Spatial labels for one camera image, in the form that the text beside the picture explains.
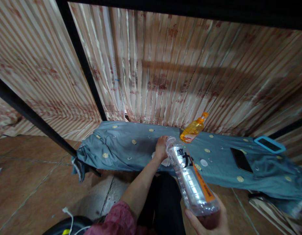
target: charging cable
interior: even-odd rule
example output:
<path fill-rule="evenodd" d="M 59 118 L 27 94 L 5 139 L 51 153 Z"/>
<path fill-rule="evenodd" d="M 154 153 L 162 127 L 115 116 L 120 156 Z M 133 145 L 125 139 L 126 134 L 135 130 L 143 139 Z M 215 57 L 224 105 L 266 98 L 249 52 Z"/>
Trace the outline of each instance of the charging cable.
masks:
<path fill-rule="evenodd" d="M 87 228 L 90 228 L 91 226 L 86 226 L 86 227 L 83 227 L 81 229 L 78 230 L 78 232 L 76 232 L 74 235 L 77 235 L 79 232 L 81 232 L 82 230 L 84 229 L 87 229 Z"/>
<path fill-rule="evenodd" d="M 67 207 L 64 207 L 63 209 L 62 209 L 62 211 L 64 212 L 64 213 L 67 213 L 68 215 L 70 215 L 70 217 L 72 218 L 72 224 L 71 224 L 71 226 L 70 226 L 70 231 L 69 231 L 69 235 L 71 234 L 71 232 L 72 232 L 72 225 L 73 225 L 73 215 L 69 212 L 69 210 L 68 210 L 68 208 Z"/>
<path fill-rule="evenodd" d="M 70 226 L 70 231 L 69 231 L 69 235 L 70 235 L 71 232 L 72 232 L 73 215 L 69 212 L 69 210 L 68 210 L 67 207 L 64 207 L 64 208 L 62 209 L 62 211 L 63 211 L 64 213 L 67 213 L 68 215 L 70 215 L 70 217 L 72 218 L 72 224 L 71 224 L 71 226 Z M 74 235 L 77 235 L 77 234 L 78 234 L 79 232 L 81 232 L 82 230 L 87 229 L 87 228 L 90 228 L 90 227 L 91 227 L 91 226 L 83 227 L 83 228 L 79 229 Z"/>

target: plastic bottle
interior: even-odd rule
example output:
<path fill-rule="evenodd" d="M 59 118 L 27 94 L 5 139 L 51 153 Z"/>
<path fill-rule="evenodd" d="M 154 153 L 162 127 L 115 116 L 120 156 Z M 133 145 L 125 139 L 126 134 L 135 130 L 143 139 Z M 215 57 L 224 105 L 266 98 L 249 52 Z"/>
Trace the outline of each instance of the plastic bottle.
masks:
<path fill-rule="evenodd" d="M 175 170 L 186 208 L 198 217 L 206 229 L 216 228 L 220 216 L 219 203 L 194 165 L 187 148 L 170 136 L 166 140 L 166 153 Z"/>
<path fill-rule="evenodd" d="M 191 143 L 195 137 L 204 129 L 203 122 L 209 114 L 204 112 L 202 117 L 191 122 L 180 135 L 180 139 L 185 143 Z"/>

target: hand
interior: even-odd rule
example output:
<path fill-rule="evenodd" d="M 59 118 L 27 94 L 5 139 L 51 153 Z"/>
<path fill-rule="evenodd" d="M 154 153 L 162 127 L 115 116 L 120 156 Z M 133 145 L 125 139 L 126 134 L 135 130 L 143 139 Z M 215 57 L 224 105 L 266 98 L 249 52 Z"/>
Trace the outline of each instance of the hand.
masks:
<path fill-rule="evenodd" d="M 160 161 L 160 163 L 162 163 L 162 161 L 164 161 L 164 159 L 167 158 L 167 154 L 166 154 L 166 139 L 168 136 L 161 136 L 156 144 L 156 150 L 155 150 L 155 155 L 153 159 L 157 159 Z"/>
<path fill-rule="evenodd" d="M 201 222 L 198 220 L 198 218 L 188 209 L 185 209 L 185 214 L 188 217 L 190 223 L 194 227 L 195 231 L 198 235 L 205 235 L 205 234 L 211 234 L 211 235 L 230 235 L 229 227 L 228 227 L 228 220 L 227 220 L 227 212 L 224 204 L 219 199 L 218 195 L 214 193 L 216 199 L 219 202 L 220 206 L 220 218 L 219 218 L 219 224 L 217 228 L 213 230 L 207 230 Z"/>

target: smartphone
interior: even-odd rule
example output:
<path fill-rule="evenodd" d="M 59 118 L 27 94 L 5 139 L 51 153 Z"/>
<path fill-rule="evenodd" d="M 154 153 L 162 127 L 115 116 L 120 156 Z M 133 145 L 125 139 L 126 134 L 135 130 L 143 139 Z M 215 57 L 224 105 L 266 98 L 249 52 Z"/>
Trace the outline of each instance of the smartphone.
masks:
<path fill-rule="evenodd" d="M 238 168 L 253 174 L 253 170 L 251 169 L 250 164 L 249 164 L 248 160 L 246 159 L 246 156 L 244 155 L 244 153 L 242 151 L 240 151 L 238 149 L 234 149 L 234 148 L 230 148 L 230 150 L 233 154 L 233 157 L 235 158 Z"/>

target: tiled floor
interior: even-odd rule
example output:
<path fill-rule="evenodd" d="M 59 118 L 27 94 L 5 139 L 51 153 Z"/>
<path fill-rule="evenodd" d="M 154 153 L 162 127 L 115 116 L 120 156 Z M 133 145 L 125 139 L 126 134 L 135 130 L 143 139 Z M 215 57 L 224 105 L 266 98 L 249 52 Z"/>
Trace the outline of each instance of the tiled floor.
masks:
<path fill-rule="evenodd" d="M 68 142 L 76 149 L 80 145 Z M 70 156 L 47 137 L 0 139 L 0 234 L 42 234 L 68 217 L 65 206 L 95 220 L 109 212 L 137 176 L 101 171 L 101 178 L 87 173 L 79 184 L 70 163 Z M 231 234 L 282 234 L 248 203 L 247 191 L 210 187 L 227 208 Z M 196 234 L 185 216 L 184 224 L 187 234 Z"/>

